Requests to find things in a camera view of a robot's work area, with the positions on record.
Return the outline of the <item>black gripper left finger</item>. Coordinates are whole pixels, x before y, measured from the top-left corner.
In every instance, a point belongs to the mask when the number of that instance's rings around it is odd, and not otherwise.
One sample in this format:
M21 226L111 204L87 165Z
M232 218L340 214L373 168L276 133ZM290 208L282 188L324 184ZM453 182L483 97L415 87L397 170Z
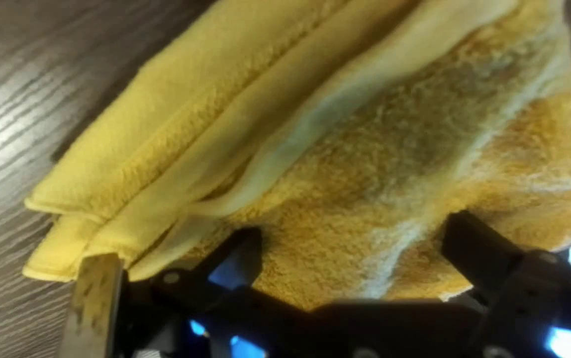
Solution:
M258 226L232 230L196 264L198 274L226 290L250 286L260 268L262 232Z

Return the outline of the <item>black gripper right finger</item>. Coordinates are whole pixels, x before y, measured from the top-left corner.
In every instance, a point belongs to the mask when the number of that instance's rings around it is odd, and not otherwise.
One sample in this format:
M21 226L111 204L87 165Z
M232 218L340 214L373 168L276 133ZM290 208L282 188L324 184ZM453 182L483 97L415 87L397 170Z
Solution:
M523 250L467 210L445 218L439 252L481 298L493 298Z

